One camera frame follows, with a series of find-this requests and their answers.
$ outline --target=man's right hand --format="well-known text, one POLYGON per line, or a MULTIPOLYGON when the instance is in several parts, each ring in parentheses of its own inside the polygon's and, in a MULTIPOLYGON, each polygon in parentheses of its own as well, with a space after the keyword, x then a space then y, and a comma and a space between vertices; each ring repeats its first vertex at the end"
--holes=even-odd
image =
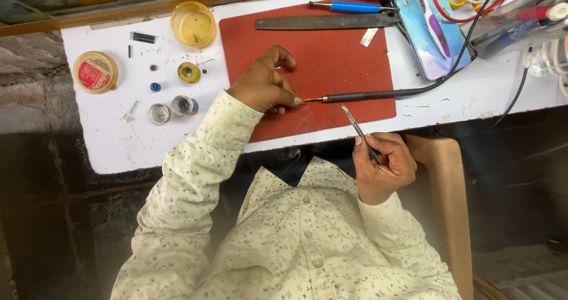
POLYGON ((365 135, 365 139, 356 136, 353 162, 359 196, 366 204, 381 204, 394 191, 416 180, 416 162, 396 133, 375 132, 365 135), (369 159, 366 144, 381 152, 379 160, 382 165, 369 159))

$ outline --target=blue screwdriver handle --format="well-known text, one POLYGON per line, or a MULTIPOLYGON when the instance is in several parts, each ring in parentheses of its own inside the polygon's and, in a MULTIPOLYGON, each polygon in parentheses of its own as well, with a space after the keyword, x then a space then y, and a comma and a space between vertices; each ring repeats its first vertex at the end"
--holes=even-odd
POLYGON ((331 10, 372 14, 372 13, 378 13, 380 11, 380 5, 365 4, 365 3, 348 3, 346 1, 332 1, 331 10))

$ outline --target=red silicone mat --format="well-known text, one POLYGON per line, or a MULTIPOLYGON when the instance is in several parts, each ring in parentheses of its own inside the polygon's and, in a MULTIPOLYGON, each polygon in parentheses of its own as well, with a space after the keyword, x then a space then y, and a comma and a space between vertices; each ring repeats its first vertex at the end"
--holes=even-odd
MULTIPOLYGON (((366 29, 254 28, 258 18, 312 14, 337 12, 303 4, 219 21, 231 84, 268 47, 276 44, 287 49, 298 63, 294 71, 285 68, 278 71, 288 78, 295 93, 302 98, 393 89, 383 29, 379 29, 369 47, 365 47, 360 42, 366 29)), ((344 105, 357 122, 396 116, 394 99, 355 101, 344 105)), ((294 109, 287 108, 285 115, 267 112, 254 129, 251 143, 345 125, 349 125, 349 120, 338 103, 306 103, 294 109)))

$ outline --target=finger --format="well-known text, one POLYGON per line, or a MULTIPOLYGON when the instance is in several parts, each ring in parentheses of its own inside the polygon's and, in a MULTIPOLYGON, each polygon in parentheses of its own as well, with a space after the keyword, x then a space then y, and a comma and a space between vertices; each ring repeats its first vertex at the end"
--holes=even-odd
POLYGON ((377 155, 377 158, 379 158, 381 165, 388 167, 388 156, 387 155, 385 155, 384 153, 380 153, 380 154, 377 155))
POLYGON ((270 88, 266 92, 270 93, 268 99, 271 99, 273 104, 296 107, 303 102, 302 98, 284 89, 270 88))
POLYGON ((272 83, 276 86, 279 86, 280 88, 282 88, 284 90, 287 90, 291 93, 294 93, 294 89, 292 89, 292 86, 290 85, 288 78, 286 78, 286 76, 282 75, 278 71, 274 71, 272 83))
POLYGON ((272 70, 274 70, 274 65, 278 62, 283 63, 284 66, 290 69, 298 67, 294 57, 292 57, 286 49, 283 49, 278 45, 273 45, 266 50, 264 55, 259 58, 259 62, 269 66, 272 70))
POLYGON ((401 144, 376 139, 370 135, 367 135, 365 140, 371 147, 388 156, 388 166, 393 173, 403 173, 411 168, 414 169, 414 166, 410 166, 410 161, 414 160, 404 151, 401 144))
POLYGON ((373 132, 371 136, 379 140, 393 141, 395 143, 401 144, 404 151, 410 156, 410 150, 408 149, 408 146, 404 143, 404 140, 402 140, 402 137, 399 134, 394 132, 373 132))
POLYGON ((374 173, 373 163, 369 159, 369 147, 367 147, 365 140, 360 136, 355 136, 353 164, 358 177, 371 177, 374 173))

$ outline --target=yellow spool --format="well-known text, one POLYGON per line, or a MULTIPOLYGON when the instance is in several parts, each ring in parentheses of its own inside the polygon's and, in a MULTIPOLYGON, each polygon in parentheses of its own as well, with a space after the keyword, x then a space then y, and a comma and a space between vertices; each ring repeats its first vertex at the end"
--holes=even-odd
POLYGON ((117 88, 117 63, 100 51, 87 51, 75 60, 73 76, 77 84, 89 93, 106 93, 117 88))
POLYGON ((190 62, 184 62, 178 67, 178 76, 188 83, 197 83, 201 79, 201 71, 190 62))

